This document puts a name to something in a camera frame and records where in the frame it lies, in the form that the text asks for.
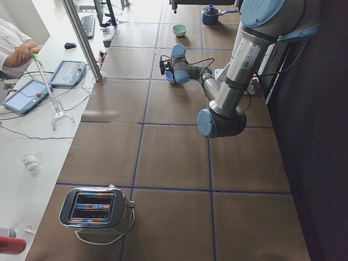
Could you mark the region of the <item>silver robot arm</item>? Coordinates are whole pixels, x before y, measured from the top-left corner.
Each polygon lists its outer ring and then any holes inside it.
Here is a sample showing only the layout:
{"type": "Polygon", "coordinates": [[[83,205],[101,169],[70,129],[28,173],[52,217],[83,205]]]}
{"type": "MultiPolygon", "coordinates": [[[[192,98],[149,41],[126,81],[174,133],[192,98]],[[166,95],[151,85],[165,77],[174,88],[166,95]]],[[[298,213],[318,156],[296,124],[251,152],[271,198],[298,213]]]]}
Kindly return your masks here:
{"type": "Polygon", "coordinates": [[[233,5],[235,0],[169,0],[169,4],[176,14],[179,5],[233,5]]]}
{"type": "Polygon", "coordinates": [[[321,7],[321,1],[243,1],[234,53],[224,68],[222,83],[209,68],[189,64],[185,46],[172,47],[170,61],[161,63],[161,70],[168,68],[178,84],[197,80],[210,99],[208,108],[197,116],[203,136],[234,136],[244,130],[247,119],[239,101],[267,48],[275,42],[294,42],[314,36],[320,25],[321,7]]]}

